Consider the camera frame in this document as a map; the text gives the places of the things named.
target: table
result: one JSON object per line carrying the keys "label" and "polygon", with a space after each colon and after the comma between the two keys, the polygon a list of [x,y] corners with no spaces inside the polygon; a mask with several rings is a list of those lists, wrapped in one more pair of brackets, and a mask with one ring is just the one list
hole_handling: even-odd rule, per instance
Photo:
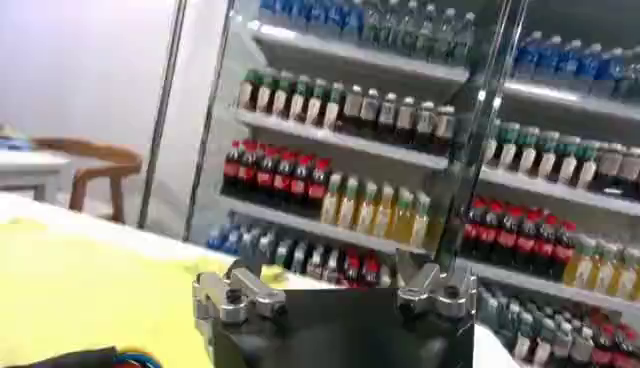
{"label": "table", "polygon": [[[55,228],[56,231],[59,232],[84,235],[97,241],[108,243],[114,247],[134,250],[136,253],[150,260],[193,260],[204,256],[225,263],[231,263],[233,261],[233,257],[202,247],[114,224],[86,214],[75,213],[63,208],[38,203],[14,194],[0,193],[0,224],[6,223],[16,217],[25,217],[38,221],[48,225],[50,228]],[[41,287],[49,288],[50,286],[42,283]],[[330,287],[330,285],[307,277],[293,274],[286,276],[286,288],[289,289],[317,289],[326,287]],[[29,292],[38,294],[38,290],[29,290]],[[78,302],[81,302],[82,296],[78,295],[78,299]],[[100,315],[109,315],[109,311],[95,312]],[[477,326],[475,334],[474,366],[518,367],[493,333],[480,325]],[[171,368],[173,365],[167,364],[166,367]]]}
{"label": "table", "polygon": [[36,200],[54,204],[68,163],[47,152],[0,150],[0,189],[35,188]]}

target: white label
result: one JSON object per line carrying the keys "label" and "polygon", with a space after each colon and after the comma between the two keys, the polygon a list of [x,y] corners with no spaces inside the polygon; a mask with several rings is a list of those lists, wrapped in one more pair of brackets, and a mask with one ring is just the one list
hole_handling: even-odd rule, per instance
{"label": "white label", "polygon": [[620,275],[620,281],[618,284],[618,292],[616,296],[618,298],[629,299],[631,297],[631,291],[633,285],[636,283],[637,274],[633,270],[625,270]]}
{"label": "white label", "polygon": [[519,173],[527,173],[529,169],[531,169],[531,165],[533,165],[533,160],[536,158],[536,150],[534,148],[527,148],[522,153],[522,158],[520,159],[520,166],[518,167]]}
{"label": "white label", "polygon": [[427,234],[427,227],[429,226],[428,217],[416,217],[416,221],[413,224],[413,230],[411,231],[411,240],[409,244],[412,247],[421,247],[424,237]]}
{"label": "white label", "polygon": [[320,106],[322,101],[317,98],[309,100],[309,110],[307,110],[307,124],[317,124],[318,114],[320,114]]}
{"label": "white label", "polygon": [[338,219],[338,226],[344,229],[351,228],[351,220],[353,219],[354,201],[342,202],[340,208],[340,218]]}
{"label": "white label", "polygon": [[338,104],[330,102],[327,104],[327,112],[324,114],[324,127],[329,130],[336,128],[336,120],[338,119],[338,111],[340,106]]}
{"label": "white label", "polygon": [[285,91],[277,91],[275,97],[273,98],[273,113],[275,115],[281,115],[286,103],[287,93]]}
{"label": "white label", "polygon": [[369,227],[371,226],[371,221],[373,221],[374,207],[363,204],[360,208],[360,214],[358,215],[358,225],[356,226],[356,231],[359,233],[367,234],[369,233]]}
{"label": "white label", "polygon": [[335,223],[337,204],[338,204],[338,200],[336,197],[331,195],[324,197],[324,202],[322,203],[322,214],[320,216],[320,222],[322,222],[323,224],[331,224],[331,225]]}
{"label": "white label", "polygon": [[559,183],[567,184],[569,182],[571,175],[573,175],[573,170],[576,168],[576,163],[577,161],[573,156],[564,159],[560,168],[560,176],[558,176]]}
{"label": "white label", "polygon": [[373,235],[383,237],[389,227],[389,219],[391,218],[391,210],[388,208],[378,209],[376,222],[373,225]]}
{"label": "white label", "polygon": [[594,289],[596,292],[605,294],[607,292],[607,288],[611,283],[611,278],[613,277],[613,266],[610,264],[605,264],[600,268],[600,273],[598,273],[598,280],[596,281],[596,288]]}
{"label": "white label", "polygon": [[240,93],[238,94],[238,106],[243,109],[249,107],[249,100],[251,100],[251,91],[253,90],[253,86],[251,83],[243,82],[240,86]]}
{"label": "white label", "polygon": [[582,171],[580,172],[580,179],[578,179],[578,184],[576,187],[578,188],[586,188],[591,180],[593,180],[593,175],[596,173],[596,163],[593,161],[589,161],[582,166]]}
{"label": "white label", "polygon": [[289,119],[300,119],[302,116],[302,107],[304,106],[304,96],[294,95],[291,99],[291,111],[289,111]]}
{"label": "white label", "polygon": [[269,97],[271,97],[271,89],[266,87],[260,87],[258,91],[258,104],[256,110],[260,112],[267,111],[267,104],[269,103]]}
{"label": "white label", "polygon": [[591,273],[591,259],[585,258],[580,261],[578,264],[578,270],[576,271],[576,284],[575,287],[578,288],[586,288],[587,287],[587,279],[589,278],[589,273]]}
{"label": "white label", "polygon": [[542,156],[542,161],[540,162],[540,170],[538,170],[538,176],[546,179],[549,176],[549,172],[553,167],[553,161],[556,160],[556,155],[553,152],[547,152]]}
{"label": "white label", "polygon": [[516,145],[515,144],[505,144],[502,149],[502,154],[500,155],[500,162],[498,163],[498,168],[504,169],[511,164],[513,161],[513,156],[516,154]]}

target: bottle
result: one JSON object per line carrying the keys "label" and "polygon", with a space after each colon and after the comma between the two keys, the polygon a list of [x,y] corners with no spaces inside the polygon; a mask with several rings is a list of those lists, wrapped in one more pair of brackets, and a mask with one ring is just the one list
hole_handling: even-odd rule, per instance
{"label": "bottle", "polygon": [[394,190],[391,185],[384,183],[382,186],[382,196],[380,204],[376,209],[376,216],[373,220],[372,235],[379,238],[385,237],[391,228],[391,219],[393,215],[393,197]]}
{"label": "bottle", "polygon": [[471,45],[473,45],[473,40],[475,37],[475,19],[475,14],[467,13],[464,16],[464,20],[455,31],[455,46],[452,59],[452,63],[454,65],[463,66],[466,64],[467,55],[469,54],[469,49],[471,49]]}
{"label": "bottle", "polygon": [[347,180],[347,188],[345,195],[340,203],[340,213],[338,214],[338,227],[343,229],[351,229],[354,220],[354,212],[356,210],[356,201],[358,195],[358,178],[349,177]]}
{"label": "bottle", "polygon": [[599,97],[613,97],[616,81],[622,78],[624,73],[623,51],[620,47],[602,55],[598,65],[591,94]]}
{"label": "bottle", "polygon": [[298,77],[296,83],[296,89],[291,97],[291,109],[289,110],[289,120],[295,120],[300,123],[304,123],[307,98],[309,97],[309,87],[311,79],[306,75]]}
{"label": "bottle", "polygon": [[240,83],[238,93],[238,107],[244,110],[255,111],[258,100],[258,88],[260,88],[260,72],[249,69]]}
{"label": "bottle", "polygon": [[451,50],[453,49],[453,31],[456,29],[456,10],[448,8],[438,24],[436,32],[436,45],[434,57],[440,61],[449,62]]}
{"label": "bottle", "polygon": [[409,243],[413,229],[413,193],[406,188],[400,188],[398,204],[391,220],[389,238],[401,244]]}
{"label": "bottle", "polygon": [[414,140],[414,148],[416,150],[421,152],[429,152],[431,150],[433,131],[435,130],[437,119],[434,113],[433,102],[422,102],[416,118],[416,137]]}
{"label": "bottle", "polygon": [[344,8],[342,39],[347,42],[358,43],[361,40],[364,29],[364,9],[362,5],[363,0],[351,0],[351,4]]}
{"label": "bottle", "polygon": [[435,52],[436,37],[435,37],[435,23],[438,17],[436,13],[436,6],[432,3],[427,4],[423,15],[422,26],[418,31],[418,38],[416,40],[416,51],[414,56],[420,60],[431,60]]}
{"label": "bottle", "polygon": [[640,148],[629,147],[624,153],[617,175],[617,187],[625,198],[638,199],[638,174],[640,173]]}
{"label": "bottle", "polygon": [[573,40],[569,43],[558,57],[558,66],[556,67],[555,84],[559,87],[570,87],[576,77],[578,63],[580,62],[580,49],[582,41]]}
{"label": "bottle", "polygon": [[338,113],[342,107],[344,98],[344,85],[340,82],[334,82],[329,94],[329,101],[324,114],[323,126],[329,130],[336,130],[338,121]]}
{"label": "bottle", "polygon": [[400,0],[389,0],[384,19],[380,23],[380,47],[394,49],[398,44]]}
{"label": "bottle", "polygon": [[451,105],[440,106],[437,110],[438,122],[433,132],[431,152],[438,156],[446,156],[456,129],[456,109]]}
{"label": "bottle", "polygon": [[596,248],[595,240],[581,234],[576,238],[576,249],[564,269],[562,282],[567,286],[584,287],[591,273],[591,256]]}
{"label": "bottle", "polygon": [[542,32],[534,31],[520,44],[513,67],[515,78],[531,79],[538,63],[538,48],[541,42]]}
{"label": "bottle", "polygon": [[398,29],[397,48],[400,54],[411,56],[416,51],[418,30],[420,27],[418,17],[418,1],[409,0],[407,11],[405,12]]}
{"label": "bottle", "polygon": [[329,186],[329,177],[331,175],[331,160],[321,158],[316,160],[315,168],[311,173],[308,191],[308,208],[310,213],[317,214],[322,210],[324,197]]}
{"label": "bottle", "polygon": [[532,177],[546,178],[549,175],[556,159],[555,148],[559,137],[560,133],[554,131],[540,133],[540,139],[536,143],[536,157],[530,170]]}
{"label": "bottle", "polygon": [[410,145],[415,135],[415,115],[416,108],[413,97],[405,97],[398,109],[398,119],[396,124],[395,139],[397,144]]}
{"label": "bottle", "polygon": [[342,173],[333,173],[329,179],[329,190],[322,201],[322,211],[320,212],[320,222],[334,225],[336,215],[340,205],[340,185],[342,184]]}
{"label": "bottle", "polygon": [[409,245],[415,248],[422,248],[424,238],[427,235],[427,228],[429,227],[429,205],[431,204],[431,198],[423,192],[418,192],[417,197],[418,210],[416,211],[413,228],[411,229]]}
{"label": "bottle", "polygon": [[364,200],[358,209],[358,218],[356,220],[355,230],[362,234],[370,234],[373,225],[373,217],[376,213],[376,197],[378,195],[378,186],[371,180],[365,184]]}
{"label": "bottle", "polygon": [[397,110],[396,101],[397,101],[396,94],[393,92],[389,92],[387,93],[387,96],[384,98],[384,101],[380,105],[380,114],[378,115],[377,137],[383,142],[392,142],[394,138],[396,110]]}
{"label": "bottle", "polygon": [[553,82],[556,76],[556,68],[558,67],[561,44],[562,37],[554,35],[540,46],[533,79],[543,82]]}
{"label": "bottle", "polygon": [[362,108],[362,88],[357,84],[347,93],[342,109],[340,131],[347,134],[358,134],[361,130],[360,110]]}
{"label": "bottle", "polygon": [[293,74],[286,70],[280,72],[280,81],[278,82],[278,90],[273,97],[273,115],[286,119],[289,116],[291,108],[291,83],[293,83]]}
{"label": "bottle", "polygon": [[379,98],[378,90],[369,88],[367,96],[362,99],[362,109],[360,109],[360,134],[363,136],[371,137],[376,131],[376,117],[378,116],[378,110],[380,108]]}
{"label": "bottle", "polygon": [[313,87],[313,94],[309,99],[309,106],[307,107],[307,116],[305,122],[307,125],[321,126],[324,120],[324,101],[327,91],[327,81],[324,79],[316,79],[316,84]]}
{"label": "bottle", "polygon": [[637,279],[638,254],[638,250],[633,248],[622,251],[622,257],[615,265],[611,283],[607,287],[607,295],[629,300]]}
{"label": "bottle", "polygon": [[603,243],[600,260],[591,267],[587,288],[600,294],[606,294],[607,287],[613,278],[613,263],[615,261],[618,247],[614,244]]}
{"label": "bottle", "polygon": [[573,176],[570,181],[571,186],[580,189],[585,189],[589,186],[596,173],[596,154],[599,146],[600,142],[592,140],[585,140],[580,143],[580,147],[576,152],[578,162],[573,170]]}
{"label": "bottle", "polygon": [[576,70],[576,79],[573,85],[574,89],[583,93],[591,92],[591,86],[593,85],[602,59],[601,52],[602,46],[599,43],[594,43],[584,52],[578,63],[578,69]]}

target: yellow surface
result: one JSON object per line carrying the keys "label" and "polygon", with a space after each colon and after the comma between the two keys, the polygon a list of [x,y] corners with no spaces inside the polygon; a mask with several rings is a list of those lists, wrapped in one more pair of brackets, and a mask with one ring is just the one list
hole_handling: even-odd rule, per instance
{"label": "yellow surface", "polygon": [[31,221],[0,224],[0,366],[115,345],[149,351],[166,368],[211,367],[193,327],[191,281],[226,267],[153,261]]}

